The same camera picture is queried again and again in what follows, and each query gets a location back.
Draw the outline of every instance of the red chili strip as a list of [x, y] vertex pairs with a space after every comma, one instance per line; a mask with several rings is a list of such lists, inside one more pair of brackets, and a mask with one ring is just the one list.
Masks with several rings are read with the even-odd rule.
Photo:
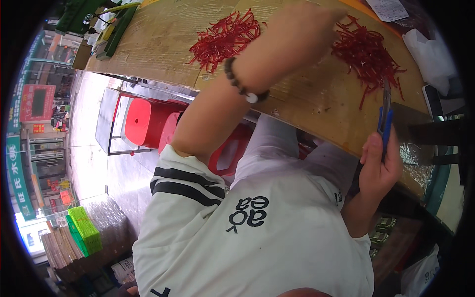
[[379, 87], [384, 87], [385, 79], [388, 80], [390, 87], [391, 85], [399, 87], [401, 91], [399, 81], [396, 82], [394, 75], [406, 70], [399, 69], [399, 65], [383, 46], [384, 37], [380, 33], [361, 26], [357, 22], [358, 19], [353, 16], [347, 17], [350, 19], [349, 23], [336, 23], [341, 29], [337, 31], [340, 40], [334, 42], [332, 55], [348, 65], [348, 74], [351, 70], [356, 71], [361, 86], [366, 85], [360, 103], [361, 110], [365, 96]]
[[207, 28], [206, 32], [197, 32], [198, 42], [190, 47], [194, 58], [187, 64], [197, 60], [200, 68], [205, 68], [211, 73], [220, 62], [238, 55], [251, 41], [261, 35], [259, 22], [254, 19], [251, 9], [242, 17], [239, 11], [234, 11], [215, 24], [209, 24], [211, 28]]
[[365, 98], [366, 92], [368, 91], [369, 88], [370, 88], [370, 86], [366, 86], [366, 89], [364, 89], [363, 98], [361, 98], [361, 102], [360, 102], [360, 110], [363, 108], [364, 98]]
[[398, 88], [399, 88], [399, 94], [401, 94], [402, 101], [405, 101], [404, 96], [402, 95], [401, 84], [399, 83], [399, 77], [398, 77]]

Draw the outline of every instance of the white paper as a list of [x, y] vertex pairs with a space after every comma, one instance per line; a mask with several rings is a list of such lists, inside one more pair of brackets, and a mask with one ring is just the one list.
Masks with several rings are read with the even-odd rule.
[[366, 2], [383, 22], [392, 22], [409, 16], [399, 0], [366, 0]]

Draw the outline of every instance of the black stripe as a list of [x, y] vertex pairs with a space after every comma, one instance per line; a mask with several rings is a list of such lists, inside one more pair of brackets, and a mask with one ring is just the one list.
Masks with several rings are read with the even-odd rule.
[[[218, 184], [217, 182], [210, 182], [204, 177], [186, 172], [183, 170], [175, 169], [175, 168], [167, 168], [163, 169], [160, 167], [155, 168], [155, 173], [153, 174], [154, 176], [159, 176], [163, 178], [169, 178], [169, 179], [174, 179], [174, 180], [181, 180], [181, 181], [187, 181], [187, 182], [194, 182], [199, 185], [201, 185], [205, 190], [210, 192], [211, 194], [220, 197], [221, 199], [224, 199], [224, 189], [220, 187], [208, 187], [212, 185]], [[153, 181], [150, 184], [150, 190], [153, 192], [153, 188], [155, 186], [156, 181]]]
[[152, 195], [158, 192], [185, 196], [201, 203], [204, 206], [212, 206], [214, 204], [217, 204], [217, 205], [221, 204], [221, 200], [210, 199], [206, 197], [205, 195], [203, 195], [203, 193], [201, 193], [200, 191], [196, 190], [195, 188], [182, 184], [182, 183], [177, 183], [177, 182], [158, 182], [153, 188]]

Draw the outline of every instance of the red sign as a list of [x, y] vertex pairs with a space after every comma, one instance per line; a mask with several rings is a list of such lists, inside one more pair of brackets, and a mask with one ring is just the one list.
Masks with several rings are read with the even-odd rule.
[[20, 104], [20, 122], [51, 119], [55, 85], [24, 85]]
[[45, 124], [33, 124], [33, 133], [43, 133], [45, 131]]
[[54, 199], [50, 199], [49, 204], [51, 205], [52, 212], [58, 212], [58, 209], [56, 208], [56, 201]]

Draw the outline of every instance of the sack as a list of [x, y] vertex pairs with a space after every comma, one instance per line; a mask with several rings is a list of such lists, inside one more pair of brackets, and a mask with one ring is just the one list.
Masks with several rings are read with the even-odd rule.
[[456, 69], [444, 42], [429, 40], [417, 29], [403, 34], [402, 40], [419, 66], [424, 81], [447, 96], [450, 88], [448, 79], [455, 76]]
[[418, 297], [421, 295], [439, 270], [438, 253], [439, 246], [436, 244], [430, 255], [402, 271], [402, 295], [397, 294], [395, 297]]
[[135, 279], [129, 279], [134, 273], [132, 257], [122, 260], [119, 263], [115, 263], [111, 266], [111, 269], [120, 284]]

